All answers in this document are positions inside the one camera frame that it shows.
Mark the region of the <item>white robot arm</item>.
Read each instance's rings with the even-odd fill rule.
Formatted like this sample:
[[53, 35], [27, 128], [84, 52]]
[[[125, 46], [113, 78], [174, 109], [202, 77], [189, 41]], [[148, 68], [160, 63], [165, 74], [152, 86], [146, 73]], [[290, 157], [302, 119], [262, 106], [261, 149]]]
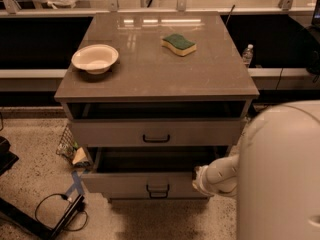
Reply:
[[237, 240], [320, 240], [320, 101], [264, 110], [237, 155], [195, 172], [200, 193], [237, 200]]

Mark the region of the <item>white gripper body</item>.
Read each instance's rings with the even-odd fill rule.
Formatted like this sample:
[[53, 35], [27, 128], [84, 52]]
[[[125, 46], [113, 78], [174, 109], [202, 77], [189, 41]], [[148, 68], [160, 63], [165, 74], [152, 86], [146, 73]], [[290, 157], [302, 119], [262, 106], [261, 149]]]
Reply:
[[192, 186], [195, 190], [197, 190], [198, 192], [200, 192], [205, 196], [213, 196], [214, 193], [205, 187], [207, 168], [208, 168], [207, 165], [196, 166], [194, 168], [194, 177], [192, 180]]

